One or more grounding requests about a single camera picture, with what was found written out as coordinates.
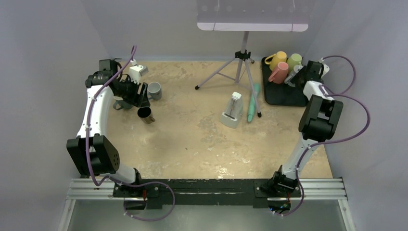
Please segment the brown dark mug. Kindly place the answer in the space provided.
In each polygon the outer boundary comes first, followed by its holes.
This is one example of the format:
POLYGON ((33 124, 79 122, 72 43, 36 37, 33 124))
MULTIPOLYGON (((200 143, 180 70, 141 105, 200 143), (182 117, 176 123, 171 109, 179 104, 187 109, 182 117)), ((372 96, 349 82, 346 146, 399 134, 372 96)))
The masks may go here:
POLYGON ((145 124, 151 124, 155 122, 155 118, 150 107, 139 108, 137 111, 137 115, 145 124))

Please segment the light blue large mug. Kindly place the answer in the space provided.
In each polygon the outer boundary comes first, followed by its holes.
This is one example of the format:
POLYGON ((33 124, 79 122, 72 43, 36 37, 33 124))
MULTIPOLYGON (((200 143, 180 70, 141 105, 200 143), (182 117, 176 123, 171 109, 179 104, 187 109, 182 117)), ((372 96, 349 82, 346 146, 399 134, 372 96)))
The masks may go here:
POLYGON ((295 87, 295 84, 292 82, 292 80, 302 68, 303 68, 303 65, 299 65, 299 64, 295 65, 293 70, 289 73, 289 75, 284 80, 284 83, 290 87, 295 87))

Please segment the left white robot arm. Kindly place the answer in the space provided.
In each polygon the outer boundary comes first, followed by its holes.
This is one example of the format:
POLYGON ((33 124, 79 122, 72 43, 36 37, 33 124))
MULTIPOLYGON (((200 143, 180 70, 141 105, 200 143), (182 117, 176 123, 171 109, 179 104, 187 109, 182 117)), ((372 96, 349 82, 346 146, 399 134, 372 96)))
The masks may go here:
POLYGON ((85 81, 87 105, 81 127, 74 139, 69 139, 66 148, 80 175, 101 176, 104 180, 125 185, 132 197, 143 192, 143 183, 137 169, 120 162, 118 150, 106 137, 108 112, 111 101, 117 97, 125 103, 148 109, 148 84, 141 77, 148 67, 130 61, 125 79, 120 78, 124 67, 116 60, 99 60, 99 69, 85 81))

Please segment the grey blue small mug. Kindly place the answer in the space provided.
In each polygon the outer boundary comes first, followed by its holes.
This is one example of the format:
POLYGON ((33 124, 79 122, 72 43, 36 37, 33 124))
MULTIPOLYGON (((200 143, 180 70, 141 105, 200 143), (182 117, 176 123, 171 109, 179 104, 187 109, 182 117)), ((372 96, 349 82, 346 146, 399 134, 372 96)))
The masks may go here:
POLYGON ((158 101, 162 98, 162 87, 158 82, 151 82, 147 88, 148 100, 158 101))

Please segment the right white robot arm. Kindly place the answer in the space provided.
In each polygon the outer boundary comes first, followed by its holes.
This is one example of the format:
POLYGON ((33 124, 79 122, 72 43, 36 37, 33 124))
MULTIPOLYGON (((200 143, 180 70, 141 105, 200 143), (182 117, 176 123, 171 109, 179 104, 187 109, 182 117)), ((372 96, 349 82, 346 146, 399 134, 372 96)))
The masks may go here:
POLYGON ((274 195, 292 193, 298 187, 298 178, 317 144, 330 140, 335 134, 344 104, 329 96, 323 88, 322 77, 328 71, 323 60, 308 61, 292 78, 308 103, 299 122, 300 137, 296 147, 268 181, 268 188, 274 195))

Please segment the teal cream mug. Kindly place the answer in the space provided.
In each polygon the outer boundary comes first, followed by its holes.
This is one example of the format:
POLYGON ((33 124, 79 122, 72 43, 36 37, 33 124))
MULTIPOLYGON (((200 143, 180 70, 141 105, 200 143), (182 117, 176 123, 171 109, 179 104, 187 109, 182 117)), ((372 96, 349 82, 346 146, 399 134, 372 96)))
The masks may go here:
POLYGON ((114 96, 114 100, 115 102, 113 104, 113 108, 117 111, 122 110, 122 109, 129 110, 133 108, 133 105, 125 102, 124 99, 121 97, 114 96))

